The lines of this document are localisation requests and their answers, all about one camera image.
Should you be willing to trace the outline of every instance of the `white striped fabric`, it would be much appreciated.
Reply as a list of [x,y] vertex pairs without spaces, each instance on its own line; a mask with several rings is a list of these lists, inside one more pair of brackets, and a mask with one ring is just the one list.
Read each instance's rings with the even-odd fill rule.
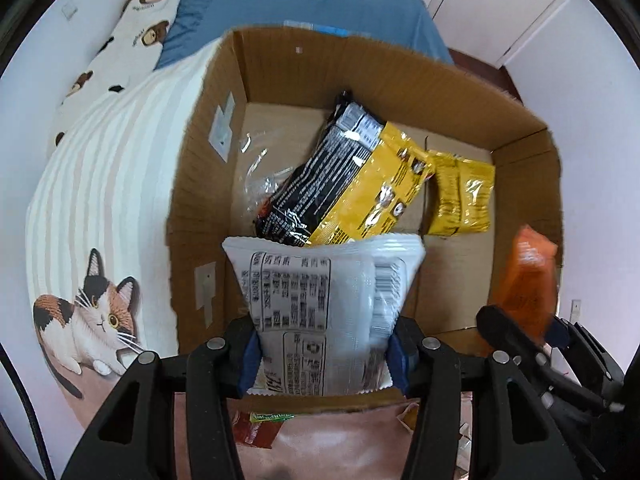
[[165,224],[182,140],[219,44],[108,92],[66,133],[27,211],[31,305],[41,294],[73,301],[96,248],[105,277],[138,280],[140,344],[177,354]]

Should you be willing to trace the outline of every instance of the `bear print pillow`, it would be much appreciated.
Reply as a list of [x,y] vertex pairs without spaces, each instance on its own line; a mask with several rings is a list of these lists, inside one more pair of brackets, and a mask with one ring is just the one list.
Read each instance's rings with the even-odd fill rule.
[[132,88],[158,63],[180,0],[125,0],[111,35],[71,85],[53,123],[49,155],[92,103]]

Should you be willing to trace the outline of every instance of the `cardboard box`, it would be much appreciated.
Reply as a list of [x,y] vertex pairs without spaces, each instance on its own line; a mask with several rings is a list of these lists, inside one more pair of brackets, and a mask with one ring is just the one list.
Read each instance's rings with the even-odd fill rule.
[[[521,104],[453,66],[378,41],[286,27],[239,30],[225,38],[207,70],[175,177],[167,244],[180,352],[221,335],[245,312],[220,245],[229,235],[251,234],[244,179],[252,159],[242,156],[241,139],[247,133],[273,136],[266,143],[271,158],[261,162],[264,175],[295,167],[308,157],[326,110],[343,89],[428,148],[496,165],[492,229],[424,237],[427,257],[402,312],[415,317],[425,334],[450,332],[442,339],[454,348],[479,349],[477,332],[462,329],[475,325],[476,312],[490,300],[521,225],[530,224],[558,244],[562,261],[558,152],[545,123]],[[225,162],[208,139],[216,109],[225,109],[230,94],[235,107]],[[426,232],[433,196],[427,186],[396,230]],[[216,291],[207,327],[203,311],[194,307],[194,269],[211,262]],[[249,396],[243,402],[256,412],[309,413],[401,399],[388,388],[349,397]]]

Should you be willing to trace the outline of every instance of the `white door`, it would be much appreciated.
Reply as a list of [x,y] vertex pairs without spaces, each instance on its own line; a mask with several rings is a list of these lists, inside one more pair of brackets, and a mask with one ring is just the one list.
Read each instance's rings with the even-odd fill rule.
[[434,21],[449,48],[497,66],[554,0],[441,0]]

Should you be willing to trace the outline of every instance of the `cat eye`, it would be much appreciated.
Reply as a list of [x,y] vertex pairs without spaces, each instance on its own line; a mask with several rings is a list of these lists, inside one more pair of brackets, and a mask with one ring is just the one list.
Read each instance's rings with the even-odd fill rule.
[[109,314],[109,317],[107,318],[107,320],[109,321],[109,324],[114,328],[117,328],[118,325],[120,324],[120,320],[118,320],[118,318],[113,314]]

